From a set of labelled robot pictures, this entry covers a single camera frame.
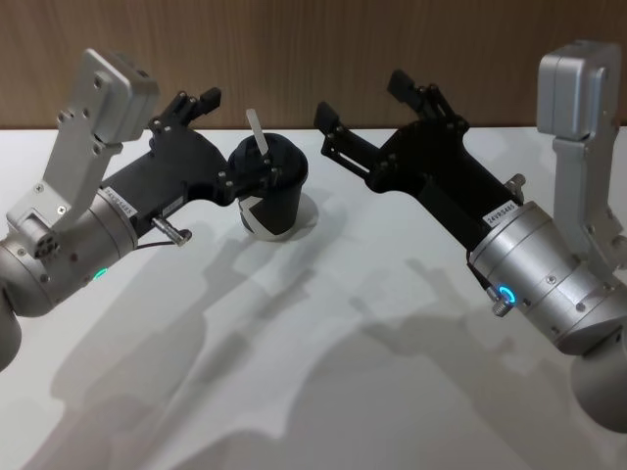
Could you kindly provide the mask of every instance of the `wooden panel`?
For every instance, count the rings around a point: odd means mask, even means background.
[[[0,0],[0,126],[54,126],[86,47],[133,57],[160,106],[222,88],[201,126],[244,126],[255,107],[265,126],[310,127],[321,99],[350,125],[395,125],[409,116],[385,91],[398,67],[475,125],[529,124],[543,54],[625,46],[626,24],[622,0]]]

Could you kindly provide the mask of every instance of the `white tabletop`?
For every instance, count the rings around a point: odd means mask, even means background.
[[[205,132],[226,156],[249,134]],[[22,321],[0,373],[2,470],[625,468],[627,439],[574,401],[570,359],[516,311],[492,315],[418,202],[371,193],[319,154],[317,131],[284,135],[310,161],[292,240],[255,241],[235,205],[192,203],[171,218],[194,232],[187,246],[130,254]],[[0,213],[54,137],[0,132]],[[524,173],[527,199],[552,212],[549,137],[472,129],[466,146],[501,180]],[[611,202],[627,222],[625,153],[621,133]]]

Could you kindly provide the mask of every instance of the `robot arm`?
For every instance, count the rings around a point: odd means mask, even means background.
[[[264,239],[294,224],[307,178],[299,149],[261,133],[263,154],[250,138],[227,160],[188,127],[219,106],[216,88],[200,99],[178,93],[150,120],[150,151],[103,181],[121,142],[141,135],[157,96],[156,82],[129,61],[84,54],[44,177],[8,213],[9,234],[0,241],[0,370],[20,347],[16,315],[48,313],[142,248],[138,240],[153,227],[169,244],[184,245],[191,232],[168,217],[190,201],[237,199],[245,226]]]
[[[627,289],[612,275],[623,239],[607,207],[617,54],[613,45],[579,42],[541,63],[539,127],[557,135],[555,221],[523,204],[522,175],[502,184],[466,152],[467,123],[437,86],[416,88],[401,71],[388,90],[419,120],[380,149],[346,130],[325,103],[315,125],[326,135],[325,156],[375,192],[412,195],[464,245],[495,315],[516,307],[561,352],[578,356],[572,386],[582,407],[627,433]]]

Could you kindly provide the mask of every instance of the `sticker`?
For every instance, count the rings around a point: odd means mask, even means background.
[[[516,209],[518,209],[518,205],[514,201],[507,201],[499,208],[496,208],[487,215],[484,215],[483,220],[494,228],[499,225],[507,215],[514,212]]]
[[[183,197],[181,196],[172,204],[164,208],[164,210],[161,212],[161,217],[167,217],[168,215],[176,211],[178,208],[180,208],[183,205],[183,202],[184,200],[183,200]]]
[[[107,196],[111,198],[111,200],[116,203],[120,209],[126,214],[128,218],[133,217],[137,214],[137,209],[134,208],[131,204],[129,204],[122,196],[120,196],[116,191],[114,191],[111,186],[107,186],[103,189]]]

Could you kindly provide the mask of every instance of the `gray bracket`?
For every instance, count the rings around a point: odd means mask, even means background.
[[[89,209],[121,142],[136,140],[159,98],[157,82],[122,55],[84,52],[43,178],[7,214],[35,258]]]
[[[538,130],[555,136],[555,225],[600,278],[627,263],[627,240],[607,203],[620,56],[616,44],[575,41],[546,55],[538,74]]]

